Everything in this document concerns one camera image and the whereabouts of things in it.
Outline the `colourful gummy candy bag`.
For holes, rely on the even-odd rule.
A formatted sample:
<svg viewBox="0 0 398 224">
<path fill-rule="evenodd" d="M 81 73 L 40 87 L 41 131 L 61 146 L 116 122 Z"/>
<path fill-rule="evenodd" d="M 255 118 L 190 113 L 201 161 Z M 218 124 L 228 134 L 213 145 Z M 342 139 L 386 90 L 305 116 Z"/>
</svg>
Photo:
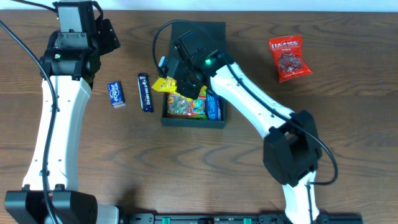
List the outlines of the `colourful gummy candy bag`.
<svg viewBox="0 0 398 224">
<path fill-rule="evenodd" d="M 177 93 L 168 93 L 166 117 L 207 120 L 206 87 L 202 87 L 198 98 L 195 100 Z"/>
</svg>

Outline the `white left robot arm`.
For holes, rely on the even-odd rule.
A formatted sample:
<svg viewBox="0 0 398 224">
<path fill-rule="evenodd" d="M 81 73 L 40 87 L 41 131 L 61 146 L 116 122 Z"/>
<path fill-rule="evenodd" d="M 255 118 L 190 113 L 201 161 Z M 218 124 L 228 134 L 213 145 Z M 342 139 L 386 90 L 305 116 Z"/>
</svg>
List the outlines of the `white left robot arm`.
<svg viewBox="0 0 398 224">
<path fill-rule="evenodd" d="M 121 212 L 78 190 L 81 125 L 102 55 L 120 44 L 108 19 L 62 19 L 39 58 L 43 105 L 34 156 L 5 208 L 18 223 L 120 223 Z"/>
</svg>

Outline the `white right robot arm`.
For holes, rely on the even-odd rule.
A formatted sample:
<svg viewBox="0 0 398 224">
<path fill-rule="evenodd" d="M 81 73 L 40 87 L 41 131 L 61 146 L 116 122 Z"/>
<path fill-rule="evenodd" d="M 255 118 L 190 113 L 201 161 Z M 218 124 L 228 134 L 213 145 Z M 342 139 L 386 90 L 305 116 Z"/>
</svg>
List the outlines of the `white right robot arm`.
<svg viewBox="0 0 398 224">
<path fill-rule="evenodd" d="M 174 78 L 177 93 L 197 98 L 206 86 L 231 103 L 264 140 L 263 163 L 282 185 L 285 216 L 291 223 L 313 223 L 320 212 L 315 202 L 315 177 L 322 143 L 308 111 L 294 112 L 265 94 L 226 53 L 195 53 L 161 64 Z"/>
</svg>

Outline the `blue cookie pack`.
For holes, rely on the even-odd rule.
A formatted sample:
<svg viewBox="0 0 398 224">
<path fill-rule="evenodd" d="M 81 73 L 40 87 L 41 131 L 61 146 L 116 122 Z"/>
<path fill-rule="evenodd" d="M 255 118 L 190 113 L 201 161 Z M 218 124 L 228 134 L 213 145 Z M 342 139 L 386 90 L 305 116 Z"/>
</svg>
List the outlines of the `blue cookie pack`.
<svg viewBox="0 0 398 224">
<path fill-rule="evenodd" d="M 220 98 L 210 89 L 206 89 L 206 115 L 208 120 L 221 120 Z"/>
</svg>

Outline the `purple Dairy Milk bar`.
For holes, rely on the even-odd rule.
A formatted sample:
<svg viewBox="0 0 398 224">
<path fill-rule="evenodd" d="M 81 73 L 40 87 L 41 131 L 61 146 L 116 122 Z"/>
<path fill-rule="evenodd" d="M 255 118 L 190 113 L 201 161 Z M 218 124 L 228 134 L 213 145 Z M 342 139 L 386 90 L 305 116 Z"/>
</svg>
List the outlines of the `purple Dairy Milk bar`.
<svg viewBox="0 0 398 224">
<path fill-rule="evenodd" d="M 148 74 L 139 73 L 137 75 L 137 82 L 138 82 L 138 87 L 139 87 L 140 102 L 141 102 L 142 110 L 144 112 L 153 113 L 154 109 L 152 106 L 152 98 L 151 98 L 151 94 L 150 94 Z"/>
</svg>

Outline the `yellow Hacks candy bag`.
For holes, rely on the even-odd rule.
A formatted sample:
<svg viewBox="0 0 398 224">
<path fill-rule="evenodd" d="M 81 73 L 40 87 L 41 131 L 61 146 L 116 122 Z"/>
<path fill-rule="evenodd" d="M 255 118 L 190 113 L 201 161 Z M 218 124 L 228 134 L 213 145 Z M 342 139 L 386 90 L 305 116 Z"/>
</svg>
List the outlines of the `yellow Hacks candy bag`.
<svg viewBox="0 0 398 224">
<path fill-rule="evenodd" d="M 158 92 L 164 92 L 164 93 L 170 93 L 171 95 L 176 95 L 176 96 L 183 96 L 179 93 L 177 93 L 177 81 L 171 77 L 167 78 L 162 78 L 159 77 L 156 82 L 152 85 L 152 89 Z M 199 92 L 198 98 L 206 98 L 206 86 L 203 86 Z M 187 96 L 183 96 L 188 101 L 193 101 L 195 99 L 193 98 L 188 98 Z"/>
</svg>

